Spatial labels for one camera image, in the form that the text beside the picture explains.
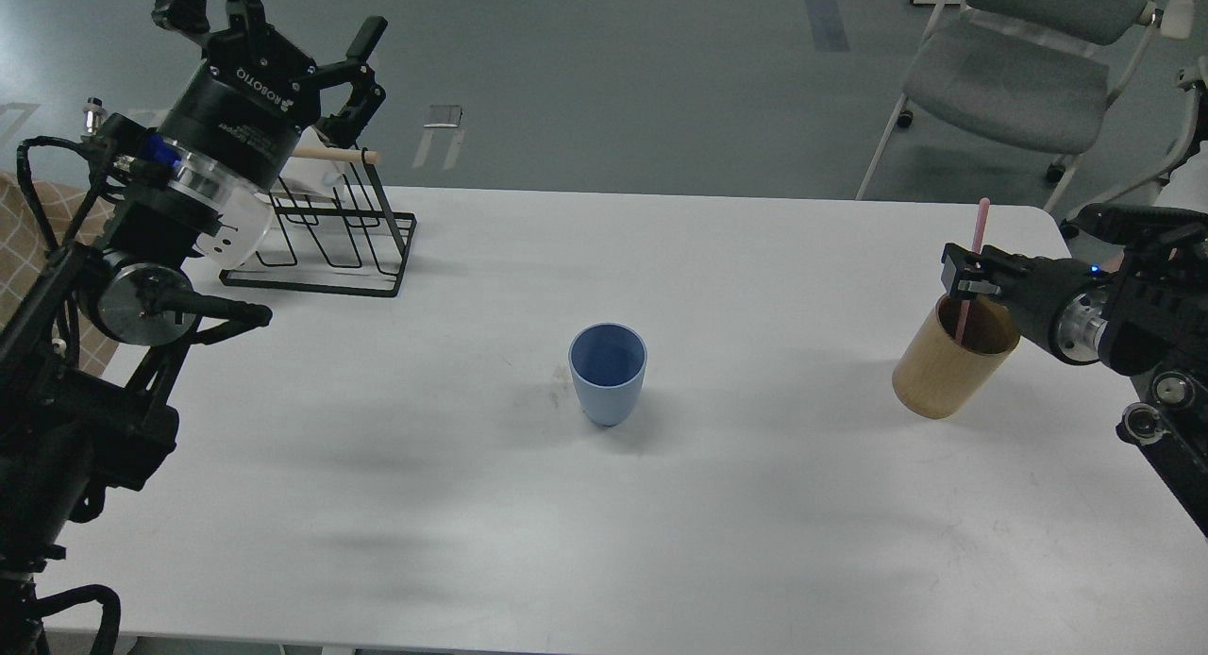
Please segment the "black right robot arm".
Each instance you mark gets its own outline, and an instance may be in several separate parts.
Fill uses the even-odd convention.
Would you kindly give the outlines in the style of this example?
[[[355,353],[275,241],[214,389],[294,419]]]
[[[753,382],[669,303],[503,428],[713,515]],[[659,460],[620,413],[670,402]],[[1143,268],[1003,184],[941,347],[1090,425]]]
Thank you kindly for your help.
[[[1206,215],[1091,203],[1062,224],[1123,256],[1117,269],[949,243],[941,282],[959,301],[1000,305],[1024,340],[1065,365],[1148,376],[1117,437],[1134,445],[1200,529],[1207,527]]]

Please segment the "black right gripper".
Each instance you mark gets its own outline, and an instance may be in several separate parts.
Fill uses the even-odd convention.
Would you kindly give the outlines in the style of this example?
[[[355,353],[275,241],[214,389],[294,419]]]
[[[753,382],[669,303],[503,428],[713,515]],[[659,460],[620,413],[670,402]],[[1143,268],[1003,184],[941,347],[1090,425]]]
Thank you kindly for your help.
[[[1021,336],[1065,365],[1100,363],[1108,277],[1074,259],[1027,257],[997,247],[942,247],[941,282],[953,301],[992,298]]]

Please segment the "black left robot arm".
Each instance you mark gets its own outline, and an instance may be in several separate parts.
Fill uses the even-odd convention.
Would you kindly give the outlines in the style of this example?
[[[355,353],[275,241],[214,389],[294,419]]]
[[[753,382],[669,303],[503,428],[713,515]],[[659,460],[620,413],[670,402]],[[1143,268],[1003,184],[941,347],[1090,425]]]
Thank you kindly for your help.
[[[277,31],[261,0],[156,0],[156,27],[201,50],[158,126],[91,99],[77,143],[18,144],[16,180],[47,245],[43,269],[2,328],[2,651],[46,654],[43,619],[101,609],[91,647],[112,654],[121,599],[99,582],[39,596],[64,560],[58,535],[139,491],[176,450],[169,405],[194,346],[268,328],[263,305],[197,292],[188,257],[245,263],[275,222],[269,193],[291,158],[356,161],[385,92],[370,58],[387,21],[362,22],[345,57],[319,64]]]

